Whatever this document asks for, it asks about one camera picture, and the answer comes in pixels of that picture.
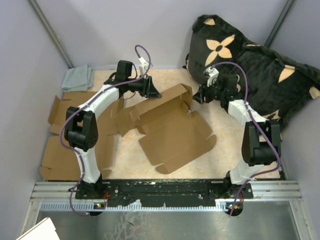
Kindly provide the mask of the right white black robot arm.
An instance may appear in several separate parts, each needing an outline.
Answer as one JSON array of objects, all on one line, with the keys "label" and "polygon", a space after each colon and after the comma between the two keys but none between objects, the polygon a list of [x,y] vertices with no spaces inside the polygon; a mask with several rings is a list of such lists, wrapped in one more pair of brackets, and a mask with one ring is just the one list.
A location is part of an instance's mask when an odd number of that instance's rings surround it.
[{"label": "right white black robot arm", "polygon": [[274,172],[282,164],[280,125],[261,116],[250,106],[247,75],[243,69],[240,72],[244,77],[244,96],[240,95],[237,86],[239,76],[220,73],[215,65],[203,71],[205,81],[193,95],[193,99],[200,104],[220,101],[221,107],[244,127],[242,159],[226,174],[222,186],[213,191],[215,198],[240,198],[250,181],[266,173],[263,170],[265,166],[275,162],[276,167],[271,169]]}]

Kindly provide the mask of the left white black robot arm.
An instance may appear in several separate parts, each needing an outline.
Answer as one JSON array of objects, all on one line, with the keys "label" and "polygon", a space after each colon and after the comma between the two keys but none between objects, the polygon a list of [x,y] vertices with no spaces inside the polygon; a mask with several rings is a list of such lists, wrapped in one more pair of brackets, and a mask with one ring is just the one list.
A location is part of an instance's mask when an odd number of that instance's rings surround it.
[{"label": "left white black robot arm", "polygon": [[161,98],[148,72],[152,66],[143,57],[139,58],[140,74],[132,78],[133,63],[120,60],[116,72],[103,83],[100,90],[78,107],[70,106],[66,111],[65,123],[60,130],[63,147],[75,153],[80,169],[80,179],[71,189],[79,199],[98,199],[103,195],[103,177],[98,169],[95,146],[99,131],[97,120],[100,115],[124,93],[138,92],[144,98]]}]

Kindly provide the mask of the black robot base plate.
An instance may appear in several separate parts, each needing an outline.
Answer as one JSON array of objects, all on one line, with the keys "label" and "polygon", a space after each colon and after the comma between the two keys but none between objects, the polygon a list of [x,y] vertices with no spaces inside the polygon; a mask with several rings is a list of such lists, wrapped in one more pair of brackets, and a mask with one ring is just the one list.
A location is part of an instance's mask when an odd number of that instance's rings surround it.
[{"label": "black robot base plate", "polygon": [[99,209],[128,207],[139,201],[147,208],[214,207],[218,199],[226,199],[226,211],[237,216],[244,200],[254,197],[251,185],[244,187],[223,179],[109,179],[103,180],[103,193]]}]

